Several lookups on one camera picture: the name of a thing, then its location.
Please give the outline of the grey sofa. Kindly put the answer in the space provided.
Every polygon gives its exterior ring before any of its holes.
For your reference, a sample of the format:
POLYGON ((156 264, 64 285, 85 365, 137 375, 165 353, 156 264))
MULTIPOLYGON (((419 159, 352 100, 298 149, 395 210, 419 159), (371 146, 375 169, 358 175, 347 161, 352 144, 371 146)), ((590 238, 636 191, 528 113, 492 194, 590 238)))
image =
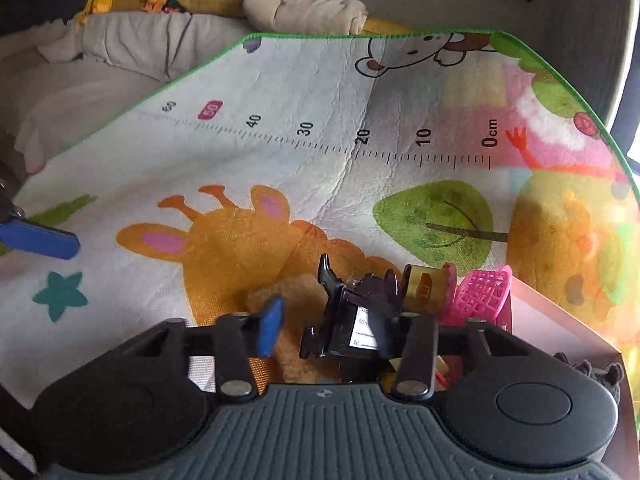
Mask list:
POLYGON ((245 20, 117 12, 1 39, 1 169, 23 182, 169 81, 250 34, 245 20))

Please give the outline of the pink plastic mesh basket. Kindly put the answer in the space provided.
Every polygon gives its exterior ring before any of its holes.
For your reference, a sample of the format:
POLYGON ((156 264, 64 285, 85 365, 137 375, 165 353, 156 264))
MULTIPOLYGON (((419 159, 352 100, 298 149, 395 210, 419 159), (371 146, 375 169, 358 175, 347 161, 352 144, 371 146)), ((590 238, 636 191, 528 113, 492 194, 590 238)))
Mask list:
POLYGON ((454 300, 438 316, 445 326, 463 326, 472 318, 499 325, 512 285, 510 266, 471 271, 457 286, 454 300))

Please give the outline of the brown plush bear toy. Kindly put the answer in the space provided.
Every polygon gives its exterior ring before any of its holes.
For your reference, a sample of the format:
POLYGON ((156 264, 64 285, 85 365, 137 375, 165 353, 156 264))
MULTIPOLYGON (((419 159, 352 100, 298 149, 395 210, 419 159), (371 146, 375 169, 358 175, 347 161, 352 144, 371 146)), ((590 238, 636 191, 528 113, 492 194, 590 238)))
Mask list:
POLYGON ((318 326, 326 306, 326 292, 311 274, 287 278, 263 289, 249 292, 246 307, 257 312, 273 296, 284 299, 284 323, 273 356, 265 360, 251 359, 250 366, 255 375, 258 390, 262 391, 270 382, 295 382, 296 384, 318 384, 341 381, 338 365, 329 359, 310 356, 299 357, 299 346, 304 329, 318 326))

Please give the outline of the colourful cartoon play mat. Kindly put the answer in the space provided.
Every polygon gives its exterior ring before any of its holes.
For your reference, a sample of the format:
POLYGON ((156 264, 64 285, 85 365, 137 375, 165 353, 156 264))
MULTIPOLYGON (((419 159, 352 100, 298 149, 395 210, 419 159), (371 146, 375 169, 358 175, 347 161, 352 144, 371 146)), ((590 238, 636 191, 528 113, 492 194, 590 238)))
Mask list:
POLYGON ((639 194, 591 107, 520 40, 253 36, 50 160, 17 195, 73 232, 1 254, 1 381, 24 403, 164 318, 207 324, 322 254, 343 279, 510 266, 639 381, 639 194))

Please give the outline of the yellow long pillow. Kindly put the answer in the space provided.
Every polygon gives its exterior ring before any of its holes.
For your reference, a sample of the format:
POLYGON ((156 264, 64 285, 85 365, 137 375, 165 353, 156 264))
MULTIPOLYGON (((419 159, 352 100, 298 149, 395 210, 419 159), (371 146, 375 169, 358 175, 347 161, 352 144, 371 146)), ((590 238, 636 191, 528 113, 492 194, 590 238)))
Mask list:
POLYGON ((243 0, 178 0, 178 5, 191 14, 246 18, 243 0))

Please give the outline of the black plush cat toy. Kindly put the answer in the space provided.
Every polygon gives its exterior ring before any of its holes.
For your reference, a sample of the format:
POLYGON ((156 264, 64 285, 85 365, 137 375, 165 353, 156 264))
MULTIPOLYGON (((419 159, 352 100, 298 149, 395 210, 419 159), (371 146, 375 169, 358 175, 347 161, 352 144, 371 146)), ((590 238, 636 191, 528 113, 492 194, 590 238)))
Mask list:
POLYGON ((616 404, 620 404, 620 398, 622 397, 622 390, 620 390, 620 384, 626 378, 625 370, 620 363, 608 364, 605 368, 594 367, 588 360, 582 360, 577 364, 572 364, 564 352, 556 352, 553 357, 564 364, 573 367, 574 370, 581 372, 582 374, 590 377, 595 382, 598 382, 603 388, 611 393, 611 396, 615 400, 616 404))

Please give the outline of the beige rolled cushion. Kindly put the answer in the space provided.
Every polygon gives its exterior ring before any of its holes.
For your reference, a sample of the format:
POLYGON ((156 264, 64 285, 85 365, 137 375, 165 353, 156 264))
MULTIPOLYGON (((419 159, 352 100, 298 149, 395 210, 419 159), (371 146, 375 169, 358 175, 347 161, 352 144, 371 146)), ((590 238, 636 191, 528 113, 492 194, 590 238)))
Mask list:
POLYGON ((243 10, 261 32, 305 36, 359 35, 368 18, 359 0, 243 0, 243 10))

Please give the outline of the black clip with label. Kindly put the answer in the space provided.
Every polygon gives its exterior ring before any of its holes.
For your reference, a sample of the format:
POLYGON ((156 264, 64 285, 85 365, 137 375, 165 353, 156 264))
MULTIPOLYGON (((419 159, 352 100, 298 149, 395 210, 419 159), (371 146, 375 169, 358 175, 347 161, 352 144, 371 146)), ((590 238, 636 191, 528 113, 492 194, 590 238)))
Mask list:
POLYGON ((308 326, 300 342, 299 356, 307 359, 366 360, 388 358, 393 322, 402 310, 396 274, 365 275, 355 285, 343 282, 330 267, 327 254, 320 257, 318 283, 328 296, 318 327, 308 326))

